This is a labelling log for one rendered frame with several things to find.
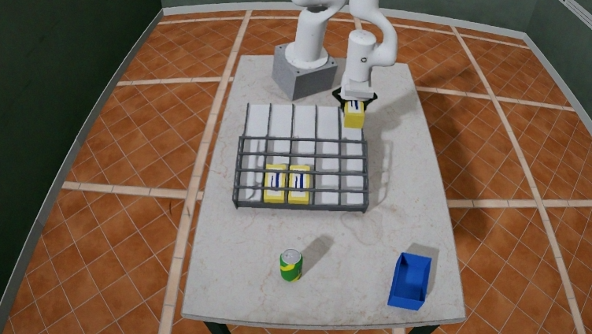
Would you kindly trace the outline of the green and yellow drink can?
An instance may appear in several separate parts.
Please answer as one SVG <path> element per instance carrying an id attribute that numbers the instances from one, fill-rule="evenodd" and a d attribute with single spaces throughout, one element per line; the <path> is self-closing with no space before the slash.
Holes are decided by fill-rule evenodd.
<path id="1" fill-rule="evenodd" d="M 302 276 L 302 254 L 294 249 L 288 248 L 280 255 L 281 277 L 289 282 L 299 280 Z"/>

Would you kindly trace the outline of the grey metal grid rack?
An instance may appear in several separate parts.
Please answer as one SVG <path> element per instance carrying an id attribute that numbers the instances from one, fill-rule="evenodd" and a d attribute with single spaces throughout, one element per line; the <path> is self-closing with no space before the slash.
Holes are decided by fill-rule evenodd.
<path id="1" fill-rule="evenodd" d="M 243 152 L 265 152 L 265 140 L 245 139 Z M 267 153 L 289 154 L 289 140 L 269 140 Z M 292 141 L 292 154 L 314 154 L 314 142 Z M 316 142 L 316 154 L 339 155 L 339 143 Z M 362 145 L 341 143 L 341 155 L 362 156 Z M 242 169 L 263 169 L 264 156 L 243 155 Z M 267 156 L 266 165 L 289 166 L 289 157 Z M 291 157 L 290 165 L 306 165 L 314 171 L 314 158 Z M 338 172 L 338 158 L 316 158 L 316 171 Z M 341 173 L 363 173 L 362 160 L 341 159 Z M 261 187 L 262 173 L 241 172 L 240 185 Z M 286 186 L 288 173 L 286 173 Z M 313 174 L 309 174 L 309 188 L 313 188 Z M 317 189 L 339 189 L 339 176 L 316 175 Z M 341 176 L 341 190 L 363 190 L 363 176 Z M 239 189 L 239 201 L 260 202 L 261 190 Z M 287 203 L 287 191 L 285 201 Z M 309 204 L 313 204 L 313 192 L 309 191 Z M 339 193 L 316 192 L 315 204 L 338 205 Z M 341 193 L 341 205 L 363 206 L 363 193 Z"/>

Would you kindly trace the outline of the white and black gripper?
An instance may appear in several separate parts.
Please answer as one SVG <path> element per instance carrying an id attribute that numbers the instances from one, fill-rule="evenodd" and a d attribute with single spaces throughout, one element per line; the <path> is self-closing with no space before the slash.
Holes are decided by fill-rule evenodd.
<path id="1" fill-rule="evenodd" d="M 341 87 L 332 92 L 332 95 L 340 102 L 340 109 L 342 109 L 342 113 L 344 113 L 346 100 L 363 101 L 364 110 L 366 110 L 368 104 L 378 98 L 378 96 L 375 92 L 374 92 L 373 98 L 359 98 L 359 97 L 345 96 L 345 94 L 344 94 L 345 85 L 350 85 L 350 78 L 346 75 L 346 71 L 343 73 L 343 76 L 342 76 Z M 368 86 L 372 87 L 371 75 L 370 75 L 370 79 L 368 79 Z M 338 95 L 339 93 L 341 93 L 341 96 Z"/>

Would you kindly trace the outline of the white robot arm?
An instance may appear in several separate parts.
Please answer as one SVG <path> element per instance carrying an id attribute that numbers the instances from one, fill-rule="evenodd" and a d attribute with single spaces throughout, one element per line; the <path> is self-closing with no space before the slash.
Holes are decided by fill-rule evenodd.
<path id="1" fill-rule="evenodd" d="M 318 69 L 327 62 L 327 51 L 322 45 L 328 20 L 341 10 L 348 0 L 291 1 L 297 6 L 307 8 L 299 15 L 295 42 L 287 46 L 286 59 L 300 69 Z M 368 87 L 372 67 L 391 67 L 395 64 L 398 52 L 397 33 L 391 22 L 380 12 L 379 0 L 350 0 L 349 8 L 353 17 L 380 28 L 383 32 L 383 42 L 377 43 L 376 37 L 366 30 L 358 29 L 349 34 L 346 75 L 350 78 L 350 85 L 345 85 L 344 94 L 350 97 L 373 98 L 373 87 Z"/>

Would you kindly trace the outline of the blue open box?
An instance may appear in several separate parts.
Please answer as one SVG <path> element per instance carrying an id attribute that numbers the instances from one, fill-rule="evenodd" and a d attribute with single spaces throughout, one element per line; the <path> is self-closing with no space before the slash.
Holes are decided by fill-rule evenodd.
<path id="1" fill-rule="evenodd" d="M 387 305 L 409 310 L 421 308 L 425 303 L 430 269 L 431 261 L 423 256 L 407 254 L 399 257 Z"/>

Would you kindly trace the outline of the yellow butter carton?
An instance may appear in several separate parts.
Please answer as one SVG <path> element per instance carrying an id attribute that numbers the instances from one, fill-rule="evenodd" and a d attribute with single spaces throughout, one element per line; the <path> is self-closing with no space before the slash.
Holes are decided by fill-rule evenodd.
<path id="1" fill-rule="evenodd" d="M 362 128 L 364 123 L 363 101 L 346 100 L 343 113 L 344 128 Z"/>
<path id="2" fill-rule="evenodd" d="M 266 169 L 286 170 L 286 165 L 266 165 Z M 265 187 L 285 187 L 286 173 L 265 173 Z M 265 202 L 284 203 L 285 191 L 265 190 Z"/>
<path id="3" fill-rule="evenodd" d="M 291 165 L 290 170 L 309 171 L 309 166 Z M 309 188 L 309 174 L 290 173 L 289 187 Z M 309 204 L 309 192 L 289 191 L 288 203 Z"/>

